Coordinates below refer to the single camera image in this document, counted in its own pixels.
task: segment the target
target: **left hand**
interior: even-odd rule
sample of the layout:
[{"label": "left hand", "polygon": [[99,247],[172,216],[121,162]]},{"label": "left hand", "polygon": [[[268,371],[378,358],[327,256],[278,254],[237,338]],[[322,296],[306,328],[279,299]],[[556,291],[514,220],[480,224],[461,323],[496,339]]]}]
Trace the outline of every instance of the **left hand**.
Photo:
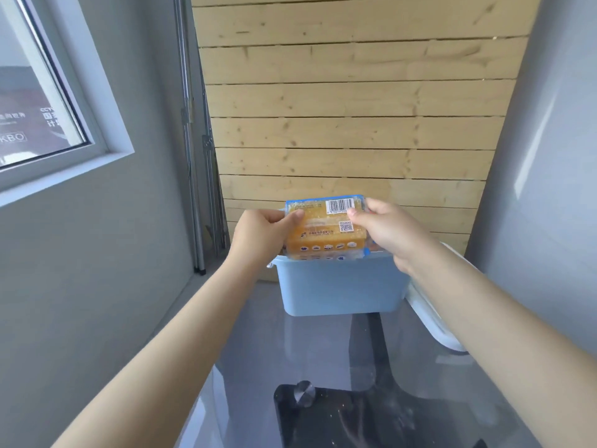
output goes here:
[{"label": "left hand", "polygon": [[288,234],[299,225],[303,210],[284,216],[272,209],[245,210],[234,230],[228,258],[261,270],[280,252]]}]

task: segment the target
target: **window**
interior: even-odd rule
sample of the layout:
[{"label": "window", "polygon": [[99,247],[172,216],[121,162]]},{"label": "window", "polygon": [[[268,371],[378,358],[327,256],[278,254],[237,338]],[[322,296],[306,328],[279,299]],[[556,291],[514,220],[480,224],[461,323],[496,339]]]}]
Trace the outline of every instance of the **window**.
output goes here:
[{"label": "window", "polygon": [[133,152],[100,126],[123,131],[78,1],[0,0],[0,206]]}]

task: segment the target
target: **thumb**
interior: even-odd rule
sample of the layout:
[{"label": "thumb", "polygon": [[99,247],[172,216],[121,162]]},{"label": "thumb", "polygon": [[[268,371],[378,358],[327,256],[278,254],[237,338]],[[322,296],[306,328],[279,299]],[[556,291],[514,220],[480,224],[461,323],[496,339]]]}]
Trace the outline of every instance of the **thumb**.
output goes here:
[{"label": "thumb", "polygon": [[371,214],[371,213],[365,212],[365,211],[359,211],[359,210],[355,209],[354,207],[351,207],[350,209],[348,209],[346,212],[346,215],[348,215],[348,218],[350,219],[350,221],[352,221],[353,223],[356,223],[357,225],[361,225],[368,231],[369,231],[369,227],[375,220],[375,217],[377,217],[376,214]]},{"label": "thumb", "polygon": [[276,222],[278,229],[286,237],[294,228],[296,228],[304,217],[304,211],[302,209],[290,212],[286,217]]}]

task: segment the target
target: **left arm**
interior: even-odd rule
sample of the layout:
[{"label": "left arm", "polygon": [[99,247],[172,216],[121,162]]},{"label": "left arm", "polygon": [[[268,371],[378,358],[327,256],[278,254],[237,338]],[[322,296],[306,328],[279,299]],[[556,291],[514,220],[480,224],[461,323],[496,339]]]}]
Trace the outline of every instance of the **left arm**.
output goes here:
[{"label": "left arm", "polygon": [[302,211],[245,211],[221,267],[86,406],[54,448],[172,447],[257,280]]}]

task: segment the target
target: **package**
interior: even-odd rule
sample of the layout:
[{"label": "package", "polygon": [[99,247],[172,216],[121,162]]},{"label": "package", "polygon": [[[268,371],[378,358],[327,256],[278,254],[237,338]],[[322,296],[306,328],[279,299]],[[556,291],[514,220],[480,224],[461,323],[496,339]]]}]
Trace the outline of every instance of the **package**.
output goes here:
[{"label": "package", "polygon": [[346,211],[367,210],[362,195],[295,199],[286,202],[286,213],[305,211],[301,224],[286,239],[285,255],[291,259],[358,259],[369,254],[369,237],[353,225]]}]

